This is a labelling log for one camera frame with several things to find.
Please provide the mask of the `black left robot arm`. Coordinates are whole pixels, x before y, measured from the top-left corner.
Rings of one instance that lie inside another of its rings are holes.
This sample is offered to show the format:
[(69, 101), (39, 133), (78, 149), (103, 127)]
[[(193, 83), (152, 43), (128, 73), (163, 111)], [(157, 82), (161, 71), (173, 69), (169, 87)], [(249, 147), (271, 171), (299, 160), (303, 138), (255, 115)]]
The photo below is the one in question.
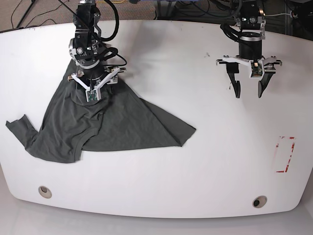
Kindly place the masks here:
[(261, 98), (271, 78), (276, 74), (275, 65), (282, 61), (275, 56), (265, 58), (262, 55), (262, 41), (265, 39), (266, 15), (264, 8), (256, 0), (239, 0), (237, 9), (231, 14), (239, 30), (224, 23), (220, 25), (223, 33), (232, 41), (238, 43), (239, 54), (235, 57), (224, 55), (216, 64), (225, 64), (226, 72), (236, 98), (240, 98), (241, 85), (235, 75), (239, 73), (239, 65), (246, 66), (249, 78), (257, 78), (258, 97)]

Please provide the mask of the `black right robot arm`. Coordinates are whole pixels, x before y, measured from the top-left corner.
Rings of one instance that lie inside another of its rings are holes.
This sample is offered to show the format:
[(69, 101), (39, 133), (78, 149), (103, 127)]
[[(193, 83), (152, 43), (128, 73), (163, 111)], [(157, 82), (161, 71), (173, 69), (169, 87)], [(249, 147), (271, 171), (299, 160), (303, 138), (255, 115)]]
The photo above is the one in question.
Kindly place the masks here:
[(118, 82), (118, 74), (125, 72), (124, 65), (108, 65), (107, 61), (118, 56), (118, 50), (106, 42), (112, 40), (119, 27), (116, 8), (115, 30), (109, 38), (101, 37), (98, 22), (100, 10), (94, 0), (81, 0), (73, 22), (76, 26), (75, 37), (70, 40), (69, 54), (76, 64), (76, 71), (68, 76), (68, 81), (75, 81), (78, 88), (84, 90), (87, 102), (99, 101), (101, 89), (105, 85)]

